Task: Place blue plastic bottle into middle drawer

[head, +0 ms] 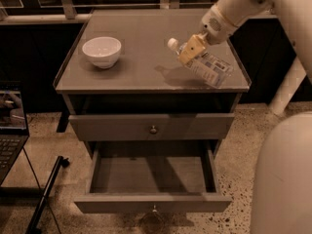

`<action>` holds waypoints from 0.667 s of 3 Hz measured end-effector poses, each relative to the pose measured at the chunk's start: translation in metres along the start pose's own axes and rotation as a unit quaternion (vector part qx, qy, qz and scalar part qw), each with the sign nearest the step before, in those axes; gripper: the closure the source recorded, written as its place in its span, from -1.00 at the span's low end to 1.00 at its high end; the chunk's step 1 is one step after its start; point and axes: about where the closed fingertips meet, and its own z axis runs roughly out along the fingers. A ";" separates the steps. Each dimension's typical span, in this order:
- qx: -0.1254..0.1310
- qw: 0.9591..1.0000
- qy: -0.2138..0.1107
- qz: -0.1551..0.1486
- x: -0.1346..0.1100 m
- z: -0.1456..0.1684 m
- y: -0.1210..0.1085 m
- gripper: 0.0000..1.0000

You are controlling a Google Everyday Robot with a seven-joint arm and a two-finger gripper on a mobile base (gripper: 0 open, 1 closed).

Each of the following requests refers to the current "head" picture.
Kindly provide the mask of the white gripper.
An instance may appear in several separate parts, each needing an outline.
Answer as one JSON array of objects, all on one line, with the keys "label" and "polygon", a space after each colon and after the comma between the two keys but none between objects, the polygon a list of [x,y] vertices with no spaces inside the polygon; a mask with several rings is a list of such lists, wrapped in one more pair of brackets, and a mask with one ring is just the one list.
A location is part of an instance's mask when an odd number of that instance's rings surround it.
[{"label": "white gripper", "polygon": [[217,5],[213,5],[203,15],[200,22],[200,31],[203,34],[193,34],[182,48],[178,60],[182,64],[203,53],[210,45],[220,44],[226,41],[238,27],[224,16]]}]

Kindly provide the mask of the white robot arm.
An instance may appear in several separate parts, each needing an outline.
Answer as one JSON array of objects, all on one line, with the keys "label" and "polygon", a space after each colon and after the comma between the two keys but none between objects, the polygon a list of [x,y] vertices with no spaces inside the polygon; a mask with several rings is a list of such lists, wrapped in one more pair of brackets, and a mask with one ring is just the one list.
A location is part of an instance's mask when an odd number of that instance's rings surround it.
[{"label": "white robot arm", "polygon": [[[306,73],[312,71],[312,0],[218,0],[179,55],[188,63],[272,7]],[[257,158],[251,234],[312,234],[312,113],[277,125]]]}]

